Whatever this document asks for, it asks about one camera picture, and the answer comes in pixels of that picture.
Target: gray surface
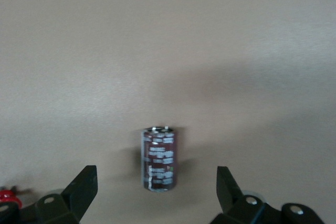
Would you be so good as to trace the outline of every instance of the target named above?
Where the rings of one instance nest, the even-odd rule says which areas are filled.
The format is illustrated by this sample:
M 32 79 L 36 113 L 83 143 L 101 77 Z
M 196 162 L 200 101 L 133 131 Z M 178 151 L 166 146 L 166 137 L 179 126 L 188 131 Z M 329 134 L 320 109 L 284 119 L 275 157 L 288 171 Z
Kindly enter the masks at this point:
M 208 223 L 216 166 L 335 219 L 336 0 L 1 0 L 0 185 L 25 203 L 96 164 L 82 223 Z M 178 186 L 139 129 L 180 130 Z

